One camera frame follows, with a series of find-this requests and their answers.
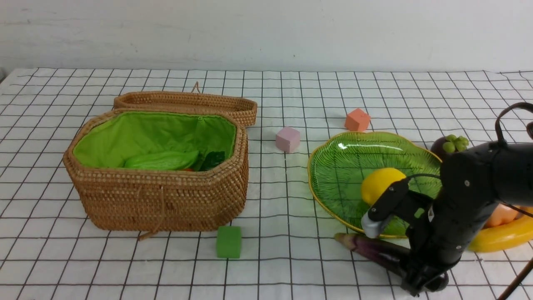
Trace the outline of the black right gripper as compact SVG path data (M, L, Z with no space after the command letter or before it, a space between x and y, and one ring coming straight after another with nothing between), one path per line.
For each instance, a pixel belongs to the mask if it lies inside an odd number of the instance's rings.
M414 297L439 292L449 283L447 270L462 257L496 207L491 187L496 142L451 154L440 167L441 190L432 203L429 236L411 245L411 262L401 264L401 288Z

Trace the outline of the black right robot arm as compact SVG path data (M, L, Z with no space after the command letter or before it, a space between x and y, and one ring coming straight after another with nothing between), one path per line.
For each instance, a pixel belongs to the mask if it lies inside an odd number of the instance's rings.
M451 154L440 167L441 190L421 222L407 231L411 253L402 263L401 288L413 296L447 285L447 271L499 203L532 206L532 144L498 140Z

